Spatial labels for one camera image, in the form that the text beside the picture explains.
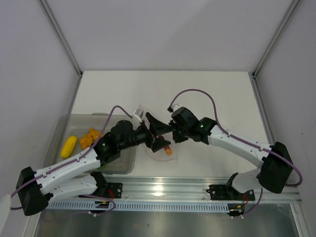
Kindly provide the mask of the orange red toy hot dog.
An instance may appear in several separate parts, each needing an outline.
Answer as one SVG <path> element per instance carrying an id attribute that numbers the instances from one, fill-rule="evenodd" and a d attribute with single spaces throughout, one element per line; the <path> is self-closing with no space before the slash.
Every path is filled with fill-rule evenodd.
<path id="1" fill-rule="evenodd" d="M 163 136 L 159 136 L 159 139 L 161 139 L 161 140 L 163 140 L 163 141 L 166 141 Z M 168 156 L 172 155 L 172 150 L 171 150 L 171 148 L 170 148 L 170 145 L 164 146 L 164 150 L 165 150 L 165 153 L 166 153 Z"/>

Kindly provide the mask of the green toy lime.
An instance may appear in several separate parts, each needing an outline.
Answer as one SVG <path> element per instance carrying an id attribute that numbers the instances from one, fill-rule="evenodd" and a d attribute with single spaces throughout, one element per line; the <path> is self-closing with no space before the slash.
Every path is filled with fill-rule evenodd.
<path id="1" fill-rule="evenodd" d="M 106 165 L 103 165 L 103 166 L 100 166 L 100 167 L 96 168 L 96 170 L 101 170 L 101 171 L 103 171 L 103 170 L 105 170 L 107 167 L 108 167 L 108 165 L 106 164 Z"/>

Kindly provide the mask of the yellow toy fruit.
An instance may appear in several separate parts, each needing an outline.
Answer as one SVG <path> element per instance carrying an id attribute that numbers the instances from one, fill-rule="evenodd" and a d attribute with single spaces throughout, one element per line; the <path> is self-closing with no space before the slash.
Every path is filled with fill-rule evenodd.
<path id="1" fill-rule="evenodd" d="M 71 156 L 72 152 L 75 149 L 77 140 L 78 139 L 76 136 L 70 136 L 66 140 L 66 142 L 61 150 L 61 154 L 60 154 L 61 158 L 66 159 L 66 158 L 69 158 Z"/>

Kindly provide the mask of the clear pink zip top bag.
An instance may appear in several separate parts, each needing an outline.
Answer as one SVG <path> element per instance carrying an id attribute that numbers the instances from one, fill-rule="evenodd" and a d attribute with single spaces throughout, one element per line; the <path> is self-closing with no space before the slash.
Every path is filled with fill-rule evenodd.
<path id="1" fill-rule="evenodd" d="M 158 142 L 159 145 L 162 145 L 163 142 L 164 144 L 166 144 L 167 141 L 170 143 L 160 148 L 159 150 L 155 149 L 155 151 L 154 148 L 157 148 L 157 146 L 153 145 L 152 148 L 148 148 L 147 146 L 145 146 L 145 151 L 151 159 L 159 162 L 178 160 L 179 145 L 173 141 L 172 132 L 153 138 L 154 141 Z"/>

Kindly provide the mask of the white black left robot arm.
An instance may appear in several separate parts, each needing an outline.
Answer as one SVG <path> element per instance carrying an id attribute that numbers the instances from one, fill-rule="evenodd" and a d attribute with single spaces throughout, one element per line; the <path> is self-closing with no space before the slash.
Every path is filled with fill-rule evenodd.
<path id="1" fill-rule="evenodd" d="M 138 145 L 145 144 L 153 152 L 170 145 L 159 136 L 174 131 L 175 127 L 157 120 L 150 113 L 146 113 L 146 119 L 149 125 L 141 121 L 137 128 L 128 120 L 120 120 L 91 146 L 60 163 L 38 170 L 24 168 L 14 192 L 24 215 L 42 212 L 59 199 L 80 195 L 103 197 L 107 192 L 107 181 L 97 168 L 118 159 L 123 150 Z"/>

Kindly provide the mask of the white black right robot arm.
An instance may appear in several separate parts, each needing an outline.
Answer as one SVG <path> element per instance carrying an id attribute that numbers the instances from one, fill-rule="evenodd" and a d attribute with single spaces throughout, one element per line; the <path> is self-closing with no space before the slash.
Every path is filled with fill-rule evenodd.
<path id="1" fill-rule="evenodd" d="M 210 118 L 198 119 L 189 109 L 173 106 L 171 122 L 175 143 L 189 139 L 206 145 L 227 150 L 255 166 L 244 173 L 234 173 L 225 184 L 226 195 L 237 199 L 242 194 L 254 189 L 266 189 L 280 194 L 286 186 L 293 170 L 291 158 L 286 146 L 280 142 L 273 145 L 261 143 L 247 137 L 238 137 L 235 133 L 222 130 L 218 122 Z"/>

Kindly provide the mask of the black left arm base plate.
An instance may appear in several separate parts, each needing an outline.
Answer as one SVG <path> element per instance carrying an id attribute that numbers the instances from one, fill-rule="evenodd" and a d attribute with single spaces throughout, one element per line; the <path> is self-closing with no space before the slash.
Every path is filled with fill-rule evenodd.
<path id="1" fill-rule="evenodd" d="M 123 183 L 108 183 L 107 189 L 104 193 L 105 198 L 121 199 L 123 191 Z"/>

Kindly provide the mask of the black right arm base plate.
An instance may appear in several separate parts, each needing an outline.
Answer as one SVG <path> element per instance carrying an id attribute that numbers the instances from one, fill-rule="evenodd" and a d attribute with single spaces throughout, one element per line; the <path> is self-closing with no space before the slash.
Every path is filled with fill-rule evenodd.
<path id="1" fill-rule="evenodd" d="M 239 193 L 235 189 L 221 184 L 209 185 L 206 192 L 210 195 L 211 200 L 255 200 L 255 194 L 253 190 L 247 191 L 246 193 Z"/>

